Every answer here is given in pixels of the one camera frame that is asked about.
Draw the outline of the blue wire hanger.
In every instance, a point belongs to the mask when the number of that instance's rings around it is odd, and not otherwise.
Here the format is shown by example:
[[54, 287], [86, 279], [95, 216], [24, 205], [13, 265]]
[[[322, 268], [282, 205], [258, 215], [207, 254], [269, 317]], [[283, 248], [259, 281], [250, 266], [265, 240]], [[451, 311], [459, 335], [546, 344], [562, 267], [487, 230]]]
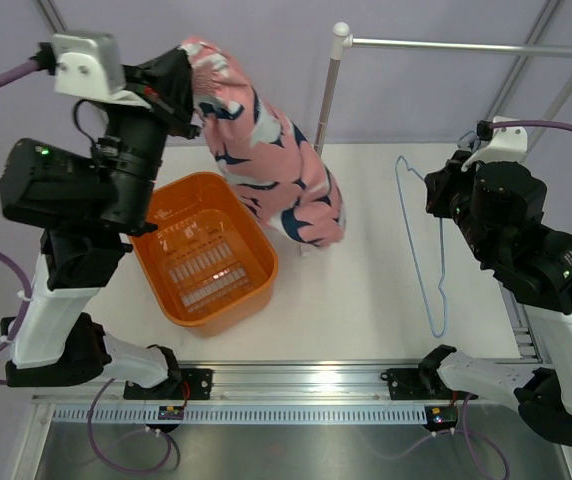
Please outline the blue wire hanger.
[[408, 187], [419, 187], [425, 175], [405, 156], [394, 162], [394, 180], [406, 234], [411, 262], [425, 311], [429, 332], [435, 339], [444, 339], [449, 332], [449, 299], [445, 289], [447, 266], [445, 229], [442, 220], [431, 220], [428, 227], [421, 220], [417, 207], [411, 205], [413, 198]]

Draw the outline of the pink shark print shorts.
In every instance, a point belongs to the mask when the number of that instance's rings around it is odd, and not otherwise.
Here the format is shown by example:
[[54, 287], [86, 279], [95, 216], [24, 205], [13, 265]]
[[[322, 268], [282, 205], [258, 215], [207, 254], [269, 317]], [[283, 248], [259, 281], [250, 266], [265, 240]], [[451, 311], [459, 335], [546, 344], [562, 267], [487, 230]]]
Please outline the pink shark print shorts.
[[202, 135], [251, 215], [301, 245], [326, 248], [346, 231], [338, 183], [299, 127], [263, 99], [236, 59], [193, 36], [180, 45], [192, 72]]

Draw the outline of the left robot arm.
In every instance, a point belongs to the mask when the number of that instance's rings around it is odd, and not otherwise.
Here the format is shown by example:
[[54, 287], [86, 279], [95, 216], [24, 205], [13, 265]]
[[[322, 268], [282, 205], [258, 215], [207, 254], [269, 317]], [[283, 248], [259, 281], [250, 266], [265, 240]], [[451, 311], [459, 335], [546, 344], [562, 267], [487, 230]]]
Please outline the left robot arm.
[[3, 216], [42, 229], [25, 311], [2, 323], [10, 387], [68, 387], [99, 377], [128, 383], [127, 396], [166, 399], [181, 389], [173, 352], [121, 341], [85, 308], [132, 251], [125, 236], [156, 230], [147, 219], [170, 134], [195, 137], [192, 72], [182, 49], [124, 66], [73, 50], [57, 57], [55, 89], [107, 115], [105, 133], [80, 156], [24, 138], [0, 179]]

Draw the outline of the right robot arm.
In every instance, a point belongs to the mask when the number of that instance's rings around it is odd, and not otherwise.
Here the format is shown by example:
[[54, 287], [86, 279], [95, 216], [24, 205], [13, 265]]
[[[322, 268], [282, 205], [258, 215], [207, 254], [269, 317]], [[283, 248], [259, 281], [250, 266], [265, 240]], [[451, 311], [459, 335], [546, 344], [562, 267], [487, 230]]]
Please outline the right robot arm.
[[418, 365], [427, 395], [454, 391], [516, 411], [541, 438], [572, 447], [572, 235], [542, 222], [545, 183], [512, 161], [458, 150], [426, 175], [426, 210], [452, 220], [481, 269], [523, 305], [551, 367], [510, 367], [441, 345]]

